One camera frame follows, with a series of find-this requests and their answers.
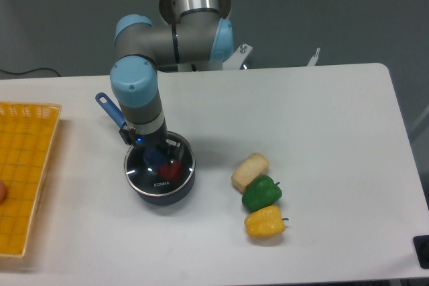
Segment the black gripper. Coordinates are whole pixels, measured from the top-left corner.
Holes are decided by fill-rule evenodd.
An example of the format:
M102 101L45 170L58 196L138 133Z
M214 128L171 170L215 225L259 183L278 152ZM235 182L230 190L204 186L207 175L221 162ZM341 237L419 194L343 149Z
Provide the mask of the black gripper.
M181 162L184 154L184 144L179 139L167 138L167 126L162 126L153 133L139 134L134 128L129 128L127 123L123 123L119 129L119 134L127 145L144 148L156 148L161 146L162 153L169 163Z

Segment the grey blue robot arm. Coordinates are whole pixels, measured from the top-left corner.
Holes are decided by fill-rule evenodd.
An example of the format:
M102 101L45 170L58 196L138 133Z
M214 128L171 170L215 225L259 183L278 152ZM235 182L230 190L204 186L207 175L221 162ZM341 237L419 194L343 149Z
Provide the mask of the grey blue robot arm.
M119 123L124 141L179 161L183 144L167 142L158 68L222 64L233 55L234 40L232 23L221 16L219 0L175 0L175 7L178 18L163 26L137 14L119 20L110 81L125 118Z

